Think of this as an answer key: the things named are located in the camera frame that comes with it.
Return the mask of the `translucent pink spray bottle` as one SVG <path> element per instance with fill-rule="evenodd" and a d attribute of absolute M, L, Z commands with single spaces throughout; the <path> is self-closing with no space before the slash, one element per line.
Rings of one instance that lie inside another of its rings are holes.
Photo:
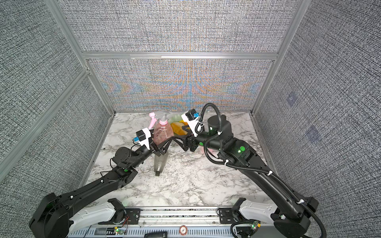
<path fill-rule="evenodd" d="M 153 141 L 157 146 L 173 136 L 174 132 L 168 121 L 159 121 L 156 124 L 153 132 Z"/>

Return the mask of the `grey pink spray nozzle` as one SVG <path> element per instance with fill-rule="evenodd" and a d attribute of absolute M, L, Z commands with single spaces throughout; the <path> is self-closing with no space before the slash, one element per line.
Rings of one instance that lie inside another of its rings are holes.
<path fill-rule="evenodd" d="M 156 111 L 149 113 L 149 117 L 151 118 L 151 122 L 149 124 L 148 129 L 151 130 L 154 128 L 154 126 L 159 122 L 160 119 L 162 119 L 164 116 L 168 116 L 171 114 L 169 111 Z"/>

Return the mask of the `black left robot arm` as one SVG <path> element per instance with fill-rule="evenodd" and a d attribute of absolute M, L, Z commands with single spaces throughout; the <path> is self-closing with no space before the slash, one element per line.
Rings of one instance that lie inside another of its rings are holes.
<path fill-rule="evenodd" d="M 71 233 L 93 224 L 124 223 L 127 215 L 124 205 L 118 199 L 111 198 L 95 207 L 88 208 L 88 205 L 131 183 L 138 174 L 136 168 L 153 153 L 163 155 L 172 141 L 170 138 L 156 145 L 149 139 L 147 146 L 142 145 L 137 150 L 121 147 L 112 158 L 115 166 L 102 172 L 99 179 L 62 195 L 46 195 L 29 222 L 34 237 L 66 238 Z"/>

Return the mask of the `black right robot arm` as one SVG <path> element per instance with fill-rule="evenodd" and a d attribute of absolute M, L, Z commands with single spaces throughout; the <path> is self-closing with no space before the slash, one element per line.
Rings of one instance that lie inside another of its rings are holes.
<path fill-rule="evenodd" d="M 233 206 L 236 224 L 251 221 L 272 223 L 287 238 L 305 238 L 314 219 L 320 228 L 320 236 L 327 236 L 326 229 L 316 215 L 318 201 L 313 197 L 304 197 L 288 186 L 271 170 L 257 152 L 245 141 L 233 136 L 231 124 L 225 115 L 216 115 L 208 119 L 208 131 L 202 117 L 195 111 L 182 114 L 187 132 L 180 145 L 184 149 L 195 150 L 201 146 L 207 159 L 216 164 L 238 170 L 256 183 L 274 202 L 275 208 L 264 212 L 253 208 L 246 198 L 240 198 Z"/>

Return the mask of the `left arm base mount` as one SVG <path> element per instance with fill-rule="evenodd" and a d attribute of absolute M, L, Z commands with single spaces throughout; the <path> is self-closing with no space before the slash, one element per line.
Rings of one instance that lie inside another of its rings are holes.
<path fill-rule="evenodd" d="M 109 221 L 99 222 L 98 225 L 137 225 L 139 223 L 141 209 L 125 208 L 121 201 L 111 198 L 107 201 L 114 207 L 115 214 Z"/>

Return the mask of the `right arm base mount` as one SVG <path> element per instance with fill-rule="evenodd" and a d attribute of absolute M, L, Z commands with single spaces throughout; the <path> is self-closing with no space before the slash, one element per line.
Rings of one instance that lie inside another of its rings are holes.
<path fill-rule="evenodd" d="M 220 223 L 235 224 L 239 222 L 259 222 L 259 220 L 247 219 L 241 214 L 239 209 L 244 201 L 247 200 L 245 198 L 239 198 L 232 207 L 218 208 L 217 215 L 219 217 Z"/>

